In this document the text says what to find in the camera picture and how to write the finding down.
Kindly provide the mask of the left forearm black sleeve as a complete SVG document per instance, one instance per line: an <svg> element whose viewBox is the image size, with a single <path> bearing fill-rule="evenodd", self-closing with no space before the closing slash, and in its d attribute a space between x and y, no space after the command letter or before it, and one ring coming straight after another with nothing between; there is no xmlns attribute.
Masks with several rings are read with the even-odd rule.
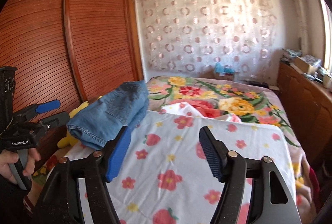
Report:
<svg viewBox="0 0 332 224"><path fill-rule="evenodd" d="M25 192L1 176L0 223L33 223L24 206Z"/></svg>

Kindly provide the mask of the person's left hand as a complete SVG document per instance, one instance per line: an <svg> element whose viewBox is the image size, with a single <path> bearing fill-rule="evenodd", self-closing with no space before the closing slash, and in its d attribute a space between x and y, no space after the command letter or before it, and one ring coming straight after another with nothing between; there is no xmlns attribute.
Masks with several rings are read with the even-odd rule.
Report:
<svg viewBox="0 0 332 224"><path fill-rule="evenodd" d="M18 153L13 153L8 150L3 150L0 155L0 172L1 176L9 180L13 184L17 184L14 175L11 172L9 164L15 164L18 161ZM24 176L30 176L34 173L35 162L40 160L40 154L36 148L28 150L28 160L23 170Z"/></svg>

